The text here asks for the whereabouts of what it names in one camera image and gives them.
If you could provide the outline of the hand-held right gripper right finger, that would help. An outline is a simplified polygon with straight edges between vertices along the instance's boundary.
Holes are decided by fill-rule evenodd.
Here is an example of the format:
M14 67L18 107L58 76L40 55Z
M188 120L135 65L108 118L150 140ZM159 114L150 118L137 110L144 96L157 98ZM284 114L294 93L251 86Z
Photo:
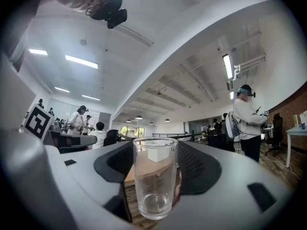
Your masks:
M179 201L158 230L263 230L293 191L254 160L193 142L179 142Z

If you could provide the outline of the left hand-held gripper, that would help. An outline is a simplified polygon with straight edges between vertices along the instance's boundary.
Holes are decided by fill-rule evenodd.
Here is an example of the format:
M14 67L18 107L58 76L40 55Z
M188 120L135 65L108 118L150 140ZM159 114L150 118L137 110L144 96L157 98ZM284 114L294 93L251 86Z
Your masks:
M51 145L59 150L86 150L97 142L96 136L60 134L61 129L54 117L38 105L34 105L28 112L23 131L34 135L44 145Z

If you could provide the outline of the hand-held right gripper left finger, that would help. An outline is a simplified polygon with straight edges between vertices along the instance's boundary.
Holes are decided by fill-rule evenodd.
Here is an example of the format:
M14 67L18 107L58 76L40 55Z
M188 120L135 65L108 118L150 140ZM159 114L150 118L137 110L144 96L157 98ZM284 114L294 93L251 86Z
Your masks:
M94 169L94 161L109 152L124 148L127 142L101 149L60 154L46 145L48 164L63 200L79 230L134 230L135 226L104 208L120 190Z

